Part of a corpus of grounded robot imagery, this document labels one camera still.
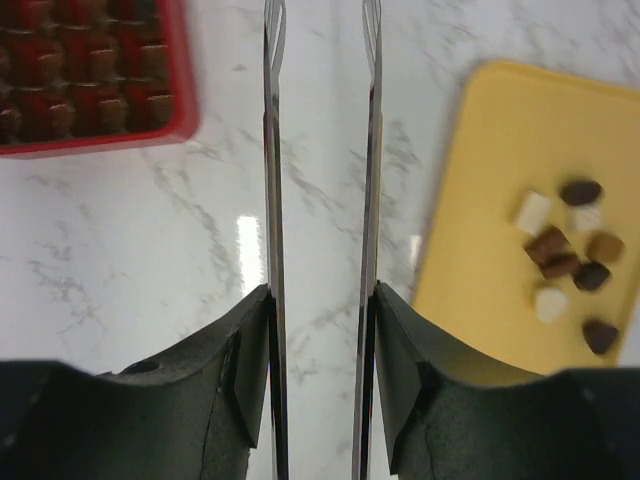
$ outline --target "metal strip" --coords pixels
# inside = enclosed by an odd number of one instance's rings
[[[266,0],[264,22],[264,149],[267,207],[267,262],[272,308],[269,315],[269,374],[274,480],[289,479],[287,354],[284,309],[284,248],[280,169],[279,83],[284,51],[284,0]]]
[[[364,206],[362,271],[358,318],[358,353],[353,424],[352,479],[369,478],[371,414],[377,282],[378,225],[380,216],[380,157],[382,152],[382,35],[380,0],[363,1],[365,47],[371,69],[369,135]]]

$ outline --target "yellow tray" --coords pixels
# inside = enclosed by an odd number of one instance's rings
[[[605,228],[627,245],[597,294],[571,278],[556,283],[571,300],[554,324],[532,308],[543,281],[522,249],[530,237],[511,223],[523,194],[553,200],[549,222],[584,257],[588,235],[571,234],[557,195],[567,179],[604,187]],[[470,80],[450,152],[414,308],[463,342],[540,374],[617,363],[620,344],[595,356],[582,337],[590,316],[625,331],[640,281],[640,94],[632,90],[496,62]]]

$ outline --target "white candy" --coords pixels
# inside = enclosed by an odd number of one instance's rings
[[[597,204],[571,207],[569,226],[577,233],[593,232],[602,228],[602,212]]]
[[[559,288],[540,287],[536,290],[536,316],[541,322],[552,323],[569,308],[569,297]]]
[[[519,230],[536,236],[547,224],[550,211],[551,200],[531,190],[525,196],[514,224]]]

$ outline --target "marble table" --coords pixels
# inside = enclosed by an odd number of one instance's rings
[[[265,281],[263,2],[189,3],[205,92],[191,141],[0,161],[3,358],[118,371]],[[384,3],[379,277],[410,298],[470,73],[509,58],[638,86],[640,4]],[[360,0],[289,2],[281,130],[294,479],[350,475],[368,85]],[[637,326],[622,361],[640,364]],[[268,429],[264,415],[249,479],[271,478]],[[371,478],[388,479],[378,403],[372,448]]]

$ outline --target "yellow board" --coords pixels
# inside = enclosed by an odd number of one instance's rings
[[[543,282],[512,222],[524,193],[553,201],[558,226],[584,258],[588,234],[571,234],[558,188],[587,177],[604,188],[607,230],[627,245],[596,294],[571,278],[554,284],[571,300],[553,324],[533,310]],[[470,80],[450,152],[414,308],[481,352],[540,374],[617,363],[621,339],[595,356],[582,322],[599,317],[625,331],[640,280],[640,94],[535,67],[496,62]]]

